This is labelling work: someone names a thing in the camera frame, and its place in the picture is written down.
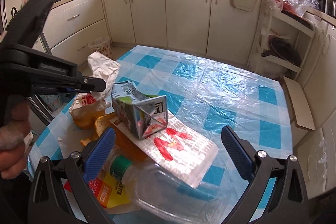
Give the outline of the person's left hand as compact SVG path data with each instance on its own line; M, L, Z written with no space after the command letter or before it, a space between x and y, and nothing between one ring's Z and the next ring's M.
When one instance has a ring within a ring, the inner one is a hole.
M30 133L30 107L26 100L11 109L11 120L1 127L1 178L16 178L27 164L24 138Z

